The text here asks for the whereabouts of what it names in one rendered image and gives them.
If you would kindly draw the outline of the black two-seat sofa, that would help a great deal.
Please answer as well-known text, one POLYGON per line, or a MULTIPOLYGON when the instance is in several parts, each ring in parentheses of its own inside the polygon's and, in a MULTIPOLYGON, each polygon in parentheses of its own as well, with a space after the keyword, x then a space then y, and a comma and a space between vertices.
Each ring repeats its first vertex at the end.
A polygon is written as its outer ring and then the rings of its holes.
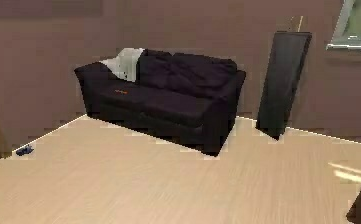
POLYGON ((246 78, 231 59, 151 49, 137 62, 135 82, 117 78, 101 62, 74 73, 88 117, 211 156, 220 153, 235 124, 246 78))

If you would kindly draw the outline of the white cloth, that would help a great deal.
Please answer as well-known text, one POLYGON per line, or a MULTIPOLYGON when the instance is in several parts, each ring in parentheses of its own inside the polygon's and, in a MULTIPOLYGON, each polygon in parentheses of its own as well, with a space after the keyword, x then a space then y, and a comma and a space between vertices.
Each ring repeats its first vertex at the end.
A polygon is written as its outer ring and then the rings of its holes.
POLYGON ((117 78, 135 82, 137 80, 137 62, 144 48, 123 48, 114 58, 102 60, 117 78))

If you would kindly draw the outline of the tall black cabinet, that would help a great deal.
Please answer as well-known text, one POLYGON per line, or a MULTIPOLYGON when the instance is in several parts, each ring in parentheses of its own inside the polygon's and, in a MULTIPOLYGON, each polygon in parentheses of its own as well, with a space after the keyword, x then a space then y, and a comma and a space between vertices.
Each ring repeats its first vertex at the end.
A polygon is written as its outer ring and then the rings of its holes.
POLYGON ((311 32, 274 34, 256 128, 276 141, 285 132, 311 39, 311 32))

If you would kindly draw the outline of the small blue object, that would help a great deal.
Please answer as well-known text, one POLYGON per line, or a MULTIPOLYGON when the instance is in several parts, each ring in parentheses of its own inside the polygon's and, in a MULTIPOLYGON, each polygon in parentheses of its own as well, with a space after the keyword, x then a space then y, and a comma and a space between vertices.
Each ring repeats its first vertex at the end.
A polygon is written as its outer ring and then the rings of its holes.
POLYGON ((33 151, 33 147, 30 145, 24 146, 16 151, 18 156, 23 156, 26 154, 30 154, 33 151))

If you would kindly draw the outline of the white framed window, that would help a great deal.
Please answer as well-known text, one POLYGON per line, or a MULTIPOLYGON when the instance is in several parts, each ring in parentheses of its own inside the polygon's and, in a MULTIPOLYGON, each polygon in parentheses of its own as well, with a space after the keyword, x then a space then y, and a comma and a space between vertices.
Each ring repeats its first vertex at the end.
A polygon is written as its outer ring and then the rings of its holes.
POLYGON ((326 49, 361 50, 361 0, 343 0, 343 5, 326 49))

